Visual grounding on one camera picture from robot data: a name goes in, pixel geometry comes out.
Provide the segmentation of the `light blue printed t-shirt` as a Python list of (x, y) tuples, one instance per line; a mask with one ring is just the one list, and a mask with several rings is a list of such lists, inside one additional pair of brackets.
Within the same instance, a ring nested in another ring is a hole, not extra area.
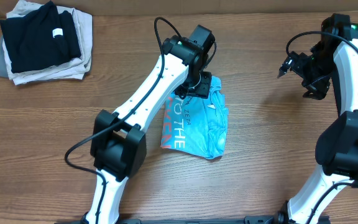
[(221, 88), (221, 80), (213, 77), (207, 99), (181, 99), (172, 93), (165, 102), (160, 147), (205, 159), (221, 157), (229, 114)]

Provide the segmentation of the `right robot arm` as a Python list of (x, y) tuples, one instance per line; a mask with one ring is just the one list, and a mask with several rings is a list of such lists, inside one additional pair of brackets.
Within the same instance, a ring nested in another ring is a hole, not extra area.
[(333, 89), (337, 119), (316, 142), (313, 173), (272, 223), (328, 223), (322, 213), (335, 196), (345, 187), (358, 189), (358, 24), (333, 14), (318, 34), (309, 54), (287, 52), (279, 75), (300, 76), (305, 98), (322, 100)]

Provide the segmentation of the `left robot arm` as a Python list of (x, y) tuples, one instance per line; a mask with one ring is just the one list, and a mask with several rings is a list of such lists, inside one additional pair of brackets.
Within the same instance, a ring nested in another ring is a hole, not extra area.
[(91, 209), (81, 223), (118, 221), (124, 187), (145, 160), (145, 134), (165, 100), (171, 94), (181, 98), (208, 97), (211, 73), (205, 67), (215, 42), (213, 33), (201, 25), (189, 38), (167, 38), (157, 63), (137, 91), (114, 112), (99, 112), (90, 148), (97, 183)]

